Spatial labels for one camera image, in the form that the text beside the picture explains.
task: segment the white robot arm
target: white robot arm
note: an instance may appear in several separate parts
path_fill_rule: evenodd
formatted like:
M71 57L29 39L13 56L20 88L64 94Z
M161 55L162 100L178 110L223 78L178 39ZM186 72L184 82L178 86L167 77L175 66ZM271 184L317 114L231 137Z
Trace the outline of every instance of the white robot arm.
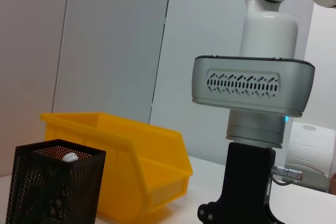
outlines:
M294 58L298 26L292 17L278 12L282 1L246 0L241 57ZM324 7L336 6L336 0L314 1Z
M223 191L217 202L199 207L204 224L284 224L269 205L273 175L301 180L302 173L274 166L282 148L285 117L301 117L315 67L295 60L298 25L279 13L285 0L246 0L247 14L239 57L195 59L193 102L230 109ZM336 8L336 0L314 0Z

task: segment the yellow storage bin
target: yellow storage bin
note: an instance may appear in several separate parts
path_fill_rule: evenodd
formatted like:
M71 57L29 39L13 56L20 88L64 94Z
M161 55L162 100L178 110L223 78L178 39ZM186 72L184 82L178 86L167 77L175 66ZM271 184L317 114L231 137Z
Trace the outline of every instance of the yellow storage bin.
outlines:
M132 220L186 193L193 171L180 133L105 113L48 113L41 119L46 140L107 152L100 213Z

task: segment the black mesh container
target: black mesh container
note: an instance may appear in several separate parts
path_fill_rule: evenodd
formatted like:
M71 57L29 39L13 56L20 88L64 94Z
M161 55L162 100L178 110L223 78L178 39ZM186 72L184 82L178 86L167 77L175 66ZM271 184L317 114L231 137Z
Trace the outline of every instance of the black mesh container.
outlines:
M71 152L78 160L62 161ZM94 223L105 156L63 140L16 147L6 223Z

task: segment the cable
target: cable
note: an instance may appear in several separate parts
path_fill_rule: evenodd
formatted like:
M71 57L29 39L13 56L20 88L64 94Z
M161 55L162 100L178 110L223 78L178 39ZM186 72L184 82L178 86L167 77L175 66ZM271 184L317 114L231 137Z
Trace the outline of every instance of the cable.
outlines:
M272 181L277 184L278 186L289 186L291 184L294 183L294 180L291 180L290 182L284 182L284 183L281 183L279 181L277 181L273 176L272 176Z

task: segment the table surface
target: table surface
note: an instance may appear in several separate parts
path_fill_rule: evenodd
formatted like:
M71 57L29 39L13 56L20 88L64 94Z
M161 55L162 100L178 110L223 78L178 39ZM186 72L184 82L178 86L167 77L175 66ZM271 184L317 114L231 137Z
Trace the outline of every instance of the table surface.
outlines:
M225 167L193 157L190 157L190 161L194 175L190 179L187 195L134 223L200 223L197 209L201 204L216 201L219 198ZM5 223L10 184L10 176L0 178L0 223L1 221ZM336 223L336 196L304 187L278 186L273 183L270 206L274 215L286 224ZM96 218L96 224L117 223L100 216Z

